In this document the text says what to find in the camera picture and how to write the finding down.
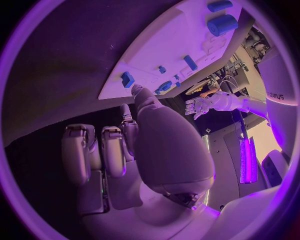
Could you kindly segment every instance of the purple light bar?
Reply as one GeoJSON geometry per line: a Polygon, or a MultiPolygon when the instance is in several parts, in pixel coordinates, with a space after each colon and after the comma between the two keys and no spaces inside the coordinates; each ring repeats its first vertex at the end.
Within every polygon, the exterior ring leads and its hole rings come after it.
{"type": "Polygon", "coordinates": [[[241,184],[255,183],[258,180],[258,162],[253,137],[239,140],[241,184]]]}

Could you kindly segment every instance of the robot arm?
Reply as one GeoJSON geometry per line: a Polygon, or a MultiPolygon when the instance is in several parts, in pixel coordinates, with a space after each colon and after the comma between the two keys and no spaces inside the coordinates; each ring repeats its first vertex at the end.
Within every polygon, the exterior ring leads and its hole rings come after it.
{"type": "Polygon", "coordinates": [[[242,112],[254,113],[268,120],[267,105],[262,101],[251,100],[246,96],[239,96],[228,92],[217,91],[211,97],[196,97],[186,103],[185,115],[195,114],[194,120],[202,114],[206,114],[209,109],[217,111],[232,111],[238,109],[242,112]]]}

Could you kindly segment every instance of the purple light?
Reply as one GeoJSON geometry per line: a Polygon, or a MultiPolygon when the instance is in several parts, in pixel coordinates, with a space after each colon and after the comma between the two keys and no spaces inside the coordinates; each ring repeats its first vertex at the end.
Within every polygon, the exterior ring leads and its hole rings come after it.
{"type": "Polygon", "coordinates": [[[240,179],[241,184],[250,184],[258,180],[258,163],[253,137],[241,139],[240,147],[240,179]]]}

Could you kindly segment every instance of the blue knob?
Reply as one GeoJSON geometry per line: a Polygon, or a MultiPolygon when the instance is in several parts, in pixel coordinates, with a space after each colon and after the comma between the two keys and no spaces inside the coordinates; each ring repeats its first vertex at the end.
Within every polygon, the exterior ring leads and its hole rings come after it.
{"type": "Polygon", "coordinates": [[[184,61],[187,63],[187,65],[190,67],[192,71],[197,70],[198,66],[194,62],[194,60],[190,57],[190,55],[186,55],[184,58],[184,61]]]}
{"type": "Polygon", "coordinates": [[[217,1],[217,2],[210,3],[207,5],[207,8],[212,13],[215,13],[215,12],[223,10],[223,9],[231,8],[232,6],[233,6],[233,3],[231,1],[224,0],[224,1],[217,1]]]}
{"type": "Polygon", "coordinates": [[[227,14],[208,21],[207,27],[213,35],[218,37],[231,30],[237,29],[239,24],[234,16],[227,14]]]}
{"type": "Polygon", "coordinates": [[[167,71],[163,66],[159,66],[158,68],[161,74],[164,74],[167,71]]]}
{"type": "Polygon", "coordinates": [[[135,82],[135,79],[133,76],[130,75],[130,73],[128,71],[124,72],[121,76],[122,80],[122,84],[124,86],[124,88],[129,89],[131,87],[131,85],[135,82]]]}

